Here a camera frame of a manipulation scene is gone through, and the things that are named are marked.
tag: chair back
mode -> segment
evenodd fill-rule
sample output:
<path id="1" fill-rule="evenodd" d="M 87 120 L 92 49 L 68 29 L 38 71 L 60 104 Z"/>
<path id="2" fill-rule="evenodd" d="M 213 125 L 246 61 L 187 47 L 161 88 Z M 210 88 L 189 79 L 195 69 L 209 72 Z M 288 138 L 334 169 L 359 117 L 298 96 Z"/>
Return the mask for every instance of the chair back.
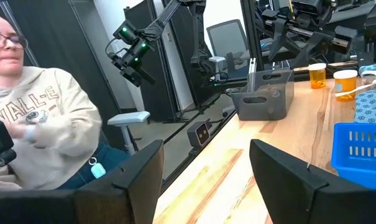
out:
<path id="1" fill-rule="evenodd" d="M 249 45 L 240 20 L 213 25 L 207 28 L 207 33 L 214 56 L 225 57 L 226 62 L 233 62 L 227 63 L 229 79 L 246 77 L 249 60 L 241 60 L 240 57 L 248 51 Z"/>

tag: white cap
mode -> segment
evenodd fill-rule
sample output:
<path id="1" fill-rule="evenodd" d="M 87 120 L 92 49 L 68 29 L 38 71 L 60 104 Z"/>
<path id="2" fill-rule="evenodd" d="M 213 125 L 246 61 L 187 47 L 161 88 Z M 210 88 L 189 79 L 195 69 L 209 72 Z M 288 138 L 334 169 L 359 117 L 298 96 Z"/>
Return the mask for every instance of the white cap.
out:
<path id="1" fill-rule="evenodd" d="M 341 70 L 334 72 L 333 76 L 336 79 L 354 78 L 357 76 L 357 70 Z"/>
<path id="2" fill-rule="evenodd" d="M 316 63 L 308 66 L 309 71 L 316 71 L 316 70 L 322 70 L 326 68 L 325 63 Z"/>

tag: wooden tabletop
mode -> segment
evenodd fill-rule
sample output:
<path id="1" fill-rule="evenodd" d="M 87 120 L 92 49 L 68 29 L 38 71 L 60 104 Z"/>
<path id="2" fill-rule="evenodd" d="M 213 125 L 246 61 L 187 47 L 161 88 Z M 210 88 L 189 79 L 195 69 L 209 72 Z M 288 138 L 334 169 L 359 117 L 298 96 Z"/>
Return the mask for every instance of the wooden tabletop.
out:
<path id="1" fill-rule="evenodd" d="M 336 101 L 333 88 L 334 80 L 319 90 L 295 83 L 295 98 L 280 121 L 239 121 L 235 115 L 159 198 L 154 223 L 272 223 L 252 173 L 250 140 L 335 173 L 333 127 L 352 122 L 355 102 Z"/>

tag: cream sweatshirt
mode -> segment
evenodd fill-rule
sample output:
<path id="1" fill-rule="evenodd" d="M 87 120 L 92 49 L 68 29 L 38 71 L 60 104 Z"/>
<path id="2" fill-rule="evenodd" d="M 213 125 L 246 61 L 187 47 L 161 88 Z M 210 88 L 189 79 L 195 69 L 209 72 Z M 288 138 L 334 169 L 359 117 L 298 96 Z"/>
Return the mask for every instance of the cream sweatshirt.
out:
<path id="1" fill-rule="evenodd" d="M 101 117 L 76 80 L 57 68 L 24 67 L 12 90 L 0 89 L 0 120 L 28 124 L 14 139 L 17 158 L 0 168 L 0 189 L 50 190 L 64 184 L 98 146 Z"/>

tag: blue basket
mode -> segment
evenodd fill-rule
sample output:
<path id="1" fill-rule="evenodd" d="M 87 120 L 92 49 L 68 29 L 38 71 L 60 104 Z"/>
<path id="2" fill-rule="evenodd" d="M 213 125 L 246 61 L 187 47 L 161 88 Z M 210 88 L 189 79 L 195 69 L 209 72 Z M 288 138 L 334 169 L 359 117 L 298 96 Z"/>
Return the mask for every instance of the blue basket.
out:
<path id="1" fill-rule="evenodd" d="M 336 124 L 331 165 L 340 177 L 376 189 L 376 124 Z"/>

